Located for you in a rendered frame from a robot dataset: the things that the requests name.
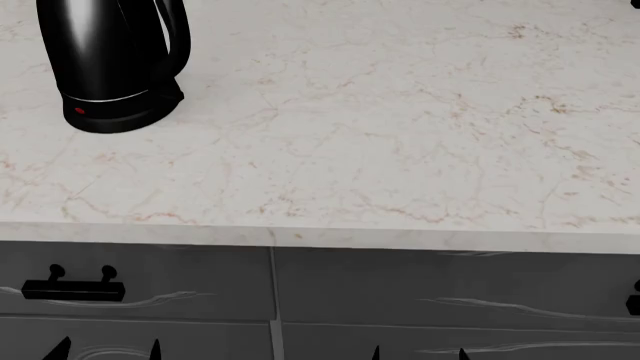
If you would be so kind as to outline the black kettle power base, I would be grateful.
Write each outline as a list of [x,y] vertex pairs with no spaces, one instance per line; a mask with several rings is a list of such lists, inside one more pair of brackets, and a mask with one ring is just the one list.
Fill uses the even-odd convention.
[[63,116],[69,125],[95,134],[134,131],[168,116],[180,103],[169,98],[130,98],[87,102],[63,98]]

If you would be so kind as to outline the black electric kettle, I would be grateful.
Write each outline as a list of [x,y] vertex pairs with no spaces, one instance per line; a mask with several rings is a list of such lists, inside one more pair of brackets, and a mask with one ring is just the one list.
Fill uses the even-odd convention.
[[41,35],[63,98],[152,98],[191,51],[184,0],[36,0]]

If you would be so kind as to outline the gray cabinet drawer front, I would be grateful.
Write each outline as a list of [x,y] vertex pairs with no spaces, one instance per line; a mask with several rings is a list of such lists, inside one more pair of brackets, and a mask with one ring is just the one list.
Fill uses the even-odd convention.
[[42,360],[64,338],[68,360],[273,360],[266,324],[0,318],[0,360]]
[[640,332],[640,255],[278,248],[283,320]]
[[640,360],[640,333],[285,324],[285,360]]
[[[25,299],[26,281],[108,281],[117,302]],[[0,314],[195,320],[273,320],[270,251],[263,247],[0,241]]]

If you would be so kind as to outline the black kettle switch lever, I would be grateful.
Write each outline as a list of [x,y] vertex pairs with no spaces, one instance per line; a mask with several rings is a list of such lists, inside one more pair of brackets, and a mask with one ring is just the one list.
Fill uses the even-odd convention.
[[150,93],[154,107],[175,108],[184,100],[184,93],[174,77],[161,83],[153,84],[150,88]]

